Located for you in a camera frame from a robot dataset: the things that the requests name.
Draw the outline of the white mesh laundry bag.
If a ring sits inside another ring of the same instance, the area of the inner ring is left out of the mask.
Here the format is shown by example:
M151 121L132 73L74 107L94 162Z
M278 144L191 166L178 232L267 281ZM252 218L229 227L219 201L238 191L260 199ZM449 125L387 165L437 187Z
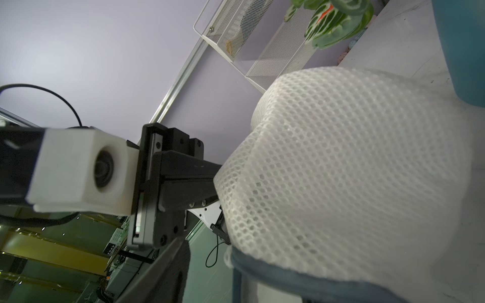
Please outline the white mesh laundry bag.
M450 302L432 268L471 167L457 99L383 71L285 74L214 179L234 302Z

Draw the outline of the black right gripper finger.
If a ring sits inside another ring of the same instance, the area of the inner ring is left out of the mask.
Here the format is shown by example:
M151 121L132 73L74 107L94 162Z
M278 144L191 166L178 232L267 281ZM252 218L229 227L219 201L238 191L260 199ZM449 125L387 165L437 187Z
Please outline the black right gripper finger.
M116 301L182 302L190 258L189 242L184 237L177 237Z

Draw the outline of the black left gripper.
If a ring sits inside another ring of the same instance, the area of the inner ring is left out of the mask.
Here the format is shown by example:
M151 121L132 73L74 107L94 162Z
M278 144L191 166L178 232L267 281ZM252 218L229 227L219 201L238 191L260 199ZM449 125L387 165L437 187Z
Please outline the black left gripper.
M214 177L220 164L203 160L204 144L159 123L142 129L135 192L128 229L129 249L167 247L184 236L186 211L217 201Z

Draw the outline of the teal vase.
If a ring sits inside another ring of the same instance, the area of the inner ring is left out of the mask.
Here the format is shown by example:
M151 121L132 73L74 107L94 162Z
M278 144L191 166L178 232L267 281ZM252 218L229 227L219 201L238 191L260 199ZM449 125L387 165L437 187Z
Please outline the teal vase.
M484 0L438 0L432 6L455 93L484 107Z

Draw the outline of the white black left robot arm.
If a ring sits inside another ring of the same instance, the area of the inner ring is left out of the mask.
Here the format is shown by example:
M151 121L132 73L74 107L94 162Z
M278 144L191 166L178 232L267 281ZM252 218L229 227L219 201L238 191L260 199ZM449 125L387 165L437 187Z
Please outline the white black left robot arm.
M218 199L220 165L203 143L161 124L147 124L134 144L95 128L1 129L1 204L57 219L2 216L11 227L49 227L94 212L128 217L127 245L157 249L183 233L185 214Z

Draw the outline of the white mesh upper wall shelf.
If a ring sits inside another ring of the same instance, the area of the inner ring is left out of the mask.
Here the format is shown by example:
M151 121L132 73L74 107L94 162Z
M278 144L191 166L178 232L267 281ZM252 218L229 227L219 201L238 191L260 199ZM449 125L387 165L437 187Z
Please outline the white mesh upper wall shelf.
M193 29L226 61L233 63L272 1L207 1Z

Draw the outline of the green artificial plant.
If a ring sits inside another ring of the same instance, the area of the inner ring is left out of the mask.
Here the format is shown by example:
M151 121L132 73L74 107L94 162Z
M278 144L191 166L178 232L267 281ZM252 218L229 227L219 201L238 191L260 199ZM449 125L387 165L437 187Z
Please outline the green artificial plant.
M375 17L374 6L368 0L300 0L291 2L284 21L291 21L299 9L313 12L304 42L321 50L360 34Z

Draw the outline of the white mesh wall shelf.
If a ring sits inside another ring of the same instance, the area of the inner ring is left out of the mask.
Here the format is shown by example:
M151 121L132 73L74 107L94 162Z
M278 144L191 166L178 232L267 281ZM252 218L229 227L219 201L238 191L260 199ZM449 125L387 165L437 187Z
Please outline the white mesh wall shelf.
M260 92L264 93L283 74L303 69L311 59L315 49L306 43L304 33L312 16L311 10L301 9L282 23L246 73L246 79Z
M226 61L233 63L272 1L207 1L193 29Z

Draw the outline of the aluminium frame rail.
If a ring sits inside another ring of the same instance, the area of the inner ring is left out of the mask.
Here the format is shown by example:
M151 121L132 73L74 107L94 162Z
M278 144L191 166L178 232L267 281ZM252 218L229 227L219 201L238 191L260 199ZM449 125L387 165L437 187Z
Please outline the aluminium frame rail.
M207 47L208 44L202 38L198 39L188 59L185 61L183 67L177 75L175 82L167 91L165 97L162 99L159 107L155 111L155 114L151 118L151 123L162 122L162 120L165 118L171 106L176 101L178 95L192 75L194 69L197 67Z

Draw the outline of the white mesh lower wall shelf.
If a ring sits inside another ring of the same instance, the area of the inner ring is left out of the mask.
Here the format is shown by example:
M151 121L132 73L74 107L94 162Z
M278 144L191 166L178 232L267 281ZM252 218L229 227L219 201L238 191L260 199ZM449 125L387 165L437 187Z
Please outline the white mesh lower wall shelf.
M306 43L304 33L312 16L311 10L301 9L282 23L246 73L246 79L260 92L264 93L283 74L303 69L311 59L315 49Z

